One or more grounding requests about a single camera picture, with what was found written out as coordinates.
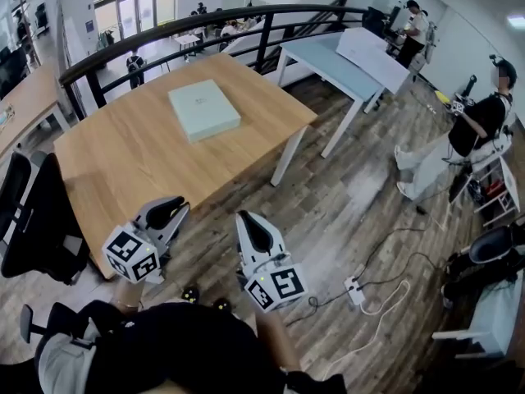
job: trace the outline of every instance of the person's arm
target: person's arm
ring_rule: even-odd
[[[416,17],[414,20],[413,20],[413,23],[412,23],[412,27],[407,30],[407,36],[418,36],[419,34],[421,34],[421,20],[419,19],[419,17]]]
[[[406,31],[406,35],[408,36],[418,36],[419,34],[421,34],[420,30],[407,30]]]
[[[115,306],[124,315],[131,315],[139,310],[140,298],[144,289],[145,280],[133,284],[121,278],[116,284],[113,297],[109,303]]]
[[[482,139],[486,139],[488,134],[486,133],[485,129],[483,129],[482,126],[477,121],[474,121],[471,117],[469,117],[465,112],[462,112],[459,114],[460,117],[462,117],[467,124],[471,126],[471,128],[476,131],[477,135],[479,135]]]
[[[300,371],[299,356],[279,313],[272,311],[265,314],[256,306],[254,308],[257,336],[266,345],[275,363],[288,372]]]

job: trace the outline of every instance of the metal railing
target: metal railing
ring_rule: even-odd
[[[290,23],[286,25],[272,25],[274,15],[280,13],[299,13],[299,12],[316,12],[316,13],[333,13],[337,15],[337,20],[335,21],[307,21],[307,22],[297,22]],[[330,25],[330,32],[318,32],[310,34],[308,36],[323,35],[326,33],[333,33],[337,30],[342,30],[346,26],[343,24],[342,20],[345,13],[354,13],[362,14],[367,13],[367,10],[357,9],[352,7],[344,6],[325,6],[325,5],[299,5],[299,4],[283,4],[283,5],[274,5],[274,6],[259,6],[259,7],[244,7],[239,9],[230,9],[225,11],[214,11],[212,13],[207,13],[199,16],[190,16],[178,21],[172,21],[164,25],[160,25],[156,28],[150,30],[145,30],[139,34],[133,35],[129,38],[123,39],[109,47],[106,47],[96,53],[85,58],[81,62],[76,63],[74,66],[64,71],[60,76],[59,82],[66,91],[66,94],[71,101],[71,105],[75,110],[75,113],[79,120],[84,119],[83,110],[80,107],[79,101],[75,97],[73,92],[72,85],[80,78],[85,77],[88,81],[91,92],[98,107],[101,108],[106,105],[105,94],[112,89],[115,89],[117,86],[126,83],[131,78],[136,77],[137,75],[144,73],[154,67],[161,66],[164,63],[167,63],[171,60],[175,60],[184,55],[200,51],[207,47],[216,46],[221,43],[231,41],[232,39],[238,39],[245,36],[260,34],[261,39],[258,45],[255,45],[250,48],[242,49],[235,53],[230,53],[232,57],[238,57],[246,53],[257,52],[257,57],[254,62],[247,64],[247,66],[252,67],[257,72],[261,72],[263,69],[263,64],[268,62],[271,58],[276,58],[278,56],[265,57],[266,51],[270,47],[278,46],[284,42],[293,41],[295,39],[304,38],[304,36],[292,36],[291,38],[283,38],[275,41],[269,42],[270,33],[273,30],[286,30],[303,27],[306,25]],[[199,27],[206,27],[208,25],[216,25],[217,23],[222,23],[225,21],[231,21],[239,18],[245,17],[255,17],[255,16],[265,16],[264,24],[261,29],[248,30],[239,34],[232,36],[226,36],[224,38],[213,39],[203,44],[196,45],[191,48],[183,49],[173,54],[169,54],[165,57],[161,57],[158,60],[149,62],[145,66],[137,69],[131,73],[128,73],[125,76],[122,76],[108,85],[101,86],[97,77],[97,70],[104,66],[106,63],[114,60],[115,58],[127,54],[134,48],[140,48],[145,44],[151,43],[153,41],[158,41],[159,39],[165,39],[175,34],[183,34],[190,30],[194,30]]]

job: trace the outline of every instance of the robotic arm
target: robotic arm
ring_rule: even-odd
[[[242,273],[240,282],[265,313],[308,293],[303,269],[293,264],[282,234],[261,216],[235,215]]]

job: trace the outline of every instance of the sneaker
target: sneaker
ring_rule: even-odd
[[[407,185],[404,183],[404,182],[401,182],[399,181],[397,183],[397,189],[399,190],[399,192],[404,195],[407,199],[411,199],[411,200],[414,200],[412,197],[410,197],[408,194],[407,194]]]
[[[441,296],[443,297],[443,306],[447,309],[452,309],[454,306],[454,302],[450,300],[449,298],[445,297],[445,285],[441,287]]]
[[[403,168],[399,167],[399,157],[401,156],[401,154],[403,153],[403,150],[401,150],[401,146],[399,146],[398,144],[394,147],[394,158],[395,158],[395,163],[397,165],[397,168],[402,171]]]
[[[219,309],[220,311],[226,311],[229,313],[233,311],[230,301],[226,298],[219,298],[215,302],[213,302],[213,308]]]
[[[191,304],[198,305],[200,292],[196,286],[188,286],[182,291],[182,299]]]

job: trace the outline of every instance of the power strip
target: power strip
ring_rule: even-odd
[[[363,291],[358,291],[358,287],[359,283],[354,276],[350,276],[345,280],[346,291],[355,306],[361,305],[365,301]]]

